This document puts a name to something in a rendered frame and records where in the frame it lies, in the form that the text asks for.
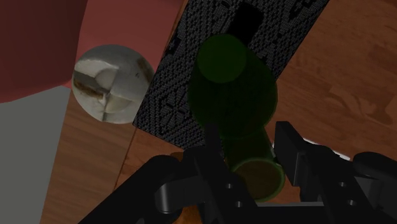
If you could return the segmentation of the grey white ball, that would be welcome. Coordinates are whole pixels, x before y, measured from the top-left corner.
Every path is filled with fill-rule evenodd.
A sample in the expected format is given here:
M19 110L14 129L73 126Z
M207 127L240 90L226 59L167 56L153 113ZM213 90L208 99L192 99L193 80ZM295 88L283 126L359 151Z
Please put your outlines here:
M100 122L126 124L134 121L154 73L139 52L101 45L76 61L71 87L90 116Z

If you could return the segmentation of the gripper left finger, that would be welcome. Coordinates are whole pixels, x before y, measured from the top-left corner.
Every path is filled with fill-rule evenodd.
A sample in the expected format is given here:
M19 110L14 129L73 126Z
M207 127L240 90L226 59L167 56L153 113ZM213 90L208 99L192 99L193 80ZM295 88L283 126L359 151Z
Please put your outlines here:
M192 205L203 224L255 224L258 206L226 167L217 125L204 130L204 146L152 157L78 224L173 224Z

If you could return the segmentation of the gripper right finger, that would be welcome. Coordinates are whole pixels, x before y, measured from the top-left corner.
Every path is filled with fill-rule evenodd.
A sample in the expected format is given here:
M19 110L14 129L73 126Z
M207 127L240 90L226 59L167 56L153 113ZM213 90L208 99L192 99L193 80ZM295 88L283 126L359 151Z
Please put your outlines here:
M287 121L275 125L274 152L301 201L320 200L329 224L397 224L397 161L372 151L345 160Z

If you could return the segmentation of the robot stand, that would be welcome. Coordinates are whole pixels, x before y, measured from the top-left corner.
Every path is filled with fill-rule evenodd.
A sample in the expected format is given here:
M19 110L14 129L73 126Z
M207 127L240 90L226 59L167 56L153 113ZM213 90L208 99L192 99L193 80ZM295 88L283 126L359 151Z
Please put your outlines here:
M188 82L199 46L228 31L243 8L243 28L263 15L248 48L278 79L330 0L188 0L133 124L182 149L200 146L204 133L188 106Z

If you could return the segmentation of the dark green bottle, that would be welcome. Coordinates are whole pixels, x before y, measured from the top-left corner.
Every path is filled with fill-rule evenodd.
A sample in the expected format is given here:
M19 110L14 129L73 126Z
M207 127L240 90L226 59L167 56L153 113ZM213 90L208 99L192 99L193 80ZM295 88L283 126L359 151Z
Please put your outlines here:
M252 198L273 199L285 177L265 130L277 107L277 85L266 64L231 34L207 38L193 65L188 104L202 127L217 125L225 162Z

